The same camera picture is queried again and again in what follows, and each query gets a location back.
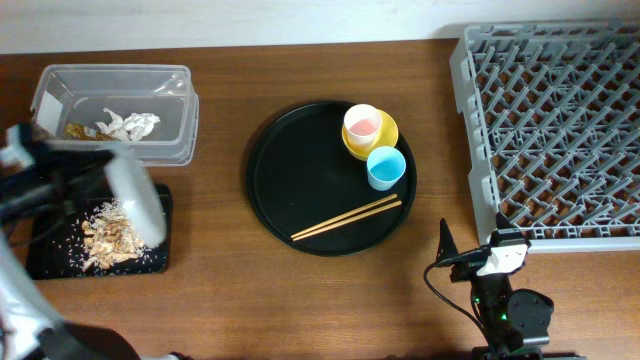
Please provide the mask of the grey plate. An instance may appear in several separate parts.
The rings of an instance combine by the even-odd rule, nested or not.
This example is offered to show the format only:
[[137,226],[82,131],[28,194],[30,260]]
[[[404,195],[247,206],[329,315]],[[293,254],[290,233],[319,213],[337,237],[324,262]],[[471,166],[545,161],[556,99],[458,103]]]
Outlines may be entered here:
[[143,243],[157,248],[166,239],[167,226],[154,183],[129,151],[109,152],[113,158],[105,165],[104,173],[111,191]]

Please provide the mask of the white napkin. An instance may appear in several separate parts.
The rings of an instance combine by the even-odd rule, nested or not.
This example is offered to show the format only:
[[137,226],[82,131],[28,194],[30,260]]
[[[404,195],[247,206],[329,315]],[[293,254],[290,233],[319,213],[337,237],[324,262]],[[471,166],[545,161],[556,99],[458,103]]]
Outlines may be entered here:
[[95,125],[100,133],[119,141],[139,142],[150,135],[161,122],[160,117],[153,113],[131,113],[123,118],[108,108],[103,111],[110,116],[111,122],[96,122]]

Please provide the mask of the gold chopstick wrapper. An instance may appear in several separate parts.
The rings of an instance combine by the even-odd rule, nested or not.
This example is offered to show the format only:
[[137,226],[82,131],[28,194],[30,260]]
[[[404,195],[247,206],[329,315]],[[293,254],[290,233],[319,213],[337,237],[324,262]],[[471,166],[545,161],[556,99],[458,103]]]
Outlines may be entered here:
[[67,124],[62,134],[63,140],[114,141],[114,138],[79,124]]

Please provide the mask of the blue plastic cup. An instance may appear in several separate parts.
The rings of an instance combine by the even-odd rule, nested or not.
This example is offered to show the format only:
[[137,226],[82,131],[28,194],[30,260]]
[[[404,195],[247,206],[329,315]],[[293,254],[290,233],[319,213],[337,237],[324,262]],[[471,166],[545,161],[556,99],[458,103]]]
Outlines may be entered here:
[[374,149],[366,161],[369,185],[377,191],[393,187],[406,171],[404,155],[395,147],[381,146]]

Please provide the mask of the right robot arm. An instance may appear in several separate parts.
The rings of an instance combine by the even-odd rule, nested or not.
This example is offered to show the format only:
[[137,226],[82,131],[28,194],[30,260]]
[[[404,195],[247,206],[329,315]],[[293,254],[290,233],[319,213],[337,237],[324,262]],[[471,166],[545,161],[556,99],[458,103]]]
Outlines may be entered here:
[[[486,345],[472,349],[473,359],[577,359],[575,353],[543,352],[550,343],[554,302],[537,291],[512,288],[510,276],[524,267],[531,244],[502,213],[496,214],[496,226],[487,244],[460,252],[442,219],[435,261],[423,273],[427,287],[481,332]],[[471,285],[470,312],[431,284],[428,274],[434,268],[448,268],[451,282]]]

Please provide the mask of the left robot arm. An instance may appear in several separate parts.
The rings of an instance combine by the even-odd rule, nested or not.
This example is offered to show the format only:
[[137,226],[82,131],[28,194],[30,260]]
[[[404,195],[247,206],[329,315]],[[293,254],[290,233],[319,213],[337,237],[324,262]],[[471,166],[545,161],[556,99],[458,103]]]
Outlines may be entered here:
[[[55,150],[35,140],[26,123],[10,127],[1,147],[1,224],[8,226],[53,211],[62,226],[82,198],[106,179],[112,195],[145,246],[161,246],[168,224],[153,181],[123,144],[96,150]],[[1,236],[1,356],[4,359],[136,359],[133,346],[116,331],[65,320],[42,296]]]

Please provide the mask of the peanut shells and rice scraps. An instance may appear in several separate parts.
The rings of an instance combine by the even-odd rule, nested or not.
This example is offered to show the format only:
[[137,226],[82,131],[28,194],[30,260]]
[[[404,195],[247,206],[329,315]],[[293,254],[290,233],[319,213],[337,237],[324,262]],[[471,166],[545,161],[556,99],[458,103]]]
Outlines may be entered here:
[[136,232],[119,199],[99,200],[72,220],[59,248],[69,256],[71,269],[82,275],[122,273],[117,266],[130,269],[133,265],[151,265],[157,259]]

